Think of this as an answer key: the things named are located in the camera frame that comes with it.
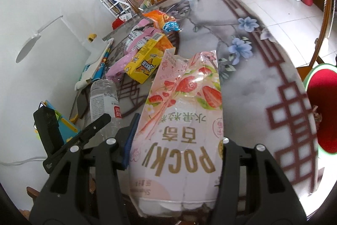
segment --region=table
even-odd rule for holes
[[[240,0],[166,0],[154,9],[178,20],[180,56],[217,50],[224,135],[241,146],[264,144],[300,198],[313,192],[317,139],[311,105],[296,68],[261,20]],[[115,39],[108,66],[123,56],[124,43],[141,18],[133,17],[104,38]],[[123,126],[142,112],[152,80],[141,85],[125,76],[119,92]],[[120,176],[121,190],[128,193],[127,175]]]

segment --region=strawberry slice illustration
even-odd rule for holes
[[[208,69],[207,67],[203,67],[199,69],[199,73],[203,73],[204,75],[210,75],[212,71]]]
[[[173,89],[174,82],[165,80],[165,81],[164,81],[164,85],[165,85],[165,87],[166,87],[166,90],[169,90],[169,91],[170,91],[170,90]]]
[[[150,103],[162,102],[163,98],[160,95],[154,95],[149,98]]]
[[[174,104],[176,104],[176,101],[174,99],[171,99],[167,107],[171,107]]]
[[[222,104],[221,92],[218,90],[205,86],[203,87],[203,95],[212,108],[218,108]]]
[[[189,76],[184,78],[179,84],[178,87],[176,89],[177,92],[184,92],[184,93],[189,93],[192,92],[193,90],[196,89],[197,87],[197,83],[194,82],[193,80],[195,80],[194,76]]]

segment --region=clear plastic water bottle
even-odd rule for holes
[[[106,140],[110,137],[115,137],[120,128],[120,120],[122,118],[116,84],[108,79],[95,81],[90,90],[91,122],[104,113],[111,116],[111,122],[105,125],[96,135],[102,135],[103,140]]]

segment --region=bottle label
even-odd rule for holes
[[[91,121],[95,121],[105,113],[109,114],[111,118],[122,118],[118,100],[106,94],[90,97]]]

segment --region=yellow snack box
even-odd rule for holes
[[[170,48],[173,45],[169,39],[164,34],[155,33],[124,68],[125,72],[143,84],[160,65],[165,50]]]

